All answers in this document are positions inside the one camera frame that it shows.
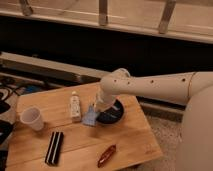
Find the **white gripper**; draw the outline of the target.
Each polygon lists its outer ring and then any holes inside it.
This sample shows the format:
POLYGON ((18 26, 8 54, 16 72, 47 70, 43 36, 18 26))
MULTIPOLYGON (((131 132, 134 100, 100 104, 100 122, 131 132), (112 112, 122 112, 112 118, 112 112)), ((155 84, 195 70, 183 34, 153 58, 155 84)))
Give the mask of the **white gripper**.
POLYGON ((94 110, 96 112, 103 112, 109 109, 116 101, 115 96, 101 96, 100 94, 96 95, 94 110))

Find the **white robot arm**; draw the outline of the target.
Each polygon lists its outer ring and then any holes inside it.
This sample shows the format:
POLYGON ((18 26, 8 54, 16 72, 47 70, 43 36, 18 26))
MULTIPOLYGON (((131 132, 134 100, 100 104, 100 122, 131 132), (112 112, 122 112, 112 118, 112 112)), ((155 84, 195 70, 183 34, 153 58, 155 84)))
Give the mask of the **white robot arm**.
POLYGON ((97 112, 108 110, 121 94, 186 105, 193 95, 210 86, 213 71, 133 77, 120 68, 101 78, 94 108, 97 112))

